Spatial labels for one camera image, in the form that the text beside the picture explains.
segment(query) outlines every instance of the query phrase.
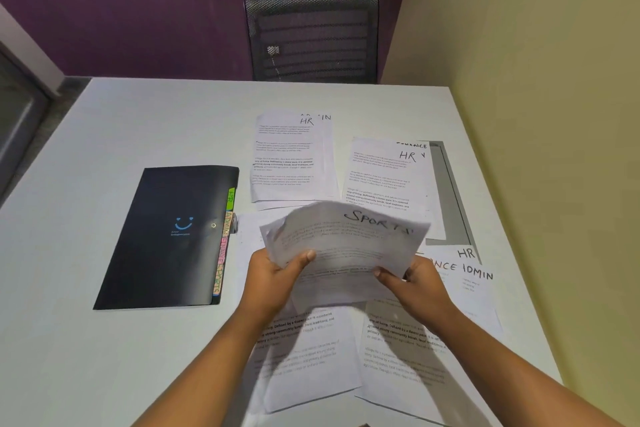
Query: smiley face logo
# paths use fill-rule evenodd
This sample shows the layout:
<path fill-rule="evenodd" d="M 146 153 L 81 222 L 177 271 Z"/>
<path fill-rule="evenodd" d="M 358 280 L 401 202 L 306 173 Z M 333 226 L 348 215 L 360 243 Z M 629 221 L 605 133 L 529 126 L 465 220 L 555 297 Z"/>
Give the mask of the smiley face logo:
<path fill-rule="evenodd" d="M 193 221 L 193 216 L 189 216 L 189 221 Z M 193 223 L 189 223 L 186 227 L 181 227 L 180 225 L 178 225 L 178 223 L 175 224 L 176 229 L 178 230 L 186 230 L 187 228 L 191 227 Z"/>

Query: white table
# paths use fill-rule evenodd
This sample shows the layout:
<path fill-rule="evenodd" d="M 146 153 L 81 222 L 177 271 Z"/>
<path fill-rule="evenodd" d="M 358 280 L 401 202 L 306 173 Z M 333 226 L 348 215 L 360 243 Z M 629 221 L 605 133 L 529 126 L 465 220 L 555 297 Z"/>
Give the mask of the white table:
<path fill-rule="evenodd" d="M 560 380 L 447 88 L 96 78 L 0 210 L 0 425 L 126 426 L 231 314 L 235 242 L 218 306 L 92 310 L 144 167 L 240 167 L 252 211 L 255 118 L 331 112 L 340 183 L 354 136 L 443 140 L 483 262 L 497 271 L 504 343 Z M 343 394 L 265 425 L 428 425 Z"/>

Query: black folder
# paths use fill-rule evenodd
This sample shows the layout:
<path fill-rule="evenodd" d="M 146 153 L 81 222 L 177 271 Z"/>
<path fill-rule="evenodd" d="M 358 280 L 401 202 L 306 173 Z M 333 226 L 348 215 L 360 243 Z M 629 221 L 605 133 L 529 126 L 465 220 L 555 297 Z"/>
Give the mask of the black folder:
<path fill-rule="evenodd" d="M 145 169 L 93 308 L 219 303 L 238 174 Z"/>

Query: mesh chair back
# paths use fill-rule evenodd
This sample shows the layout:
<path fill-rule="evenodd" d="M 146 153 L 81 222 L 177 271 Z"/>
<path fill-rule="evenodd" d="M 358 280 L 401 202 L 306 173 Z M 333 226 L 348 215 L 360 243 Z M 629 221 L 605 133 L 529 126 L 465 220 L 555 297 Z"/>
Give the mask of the mesh chair back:
<path fill-rule="evenodd" d="M 256 81 L 377 83 L 378 0 L 244 0 Z"/>

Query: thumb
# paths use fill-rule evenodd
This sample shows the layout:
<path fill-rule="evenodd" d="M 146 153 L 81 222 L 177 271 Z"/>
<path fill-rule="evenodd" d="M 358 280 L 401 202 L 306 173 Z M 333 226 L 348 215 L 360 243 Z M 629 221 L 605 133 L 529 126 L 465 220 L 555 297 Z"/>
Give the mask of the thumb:
<path fill-rule="evenodd" d="M 295 282 L 298 275 L 300 275 L 300 272 L 302 272 L 302 270 L 304 270 L 305 267 L 314 260 L 316 260 L 316 250 L 307 250 L 306 252 L 299 253 L 297 257 L 291 259 L 282 272 L 284 275 L 290 277 L 292 282 Z"/>
<path fill-rule="evenodd" d="M 399 299 L 403 293 L 406 283 L 393 275 L 390 271 L 383 267 L 374 267 L 373 275 L 376 276 L 380 284 L 387 287 Z"/>

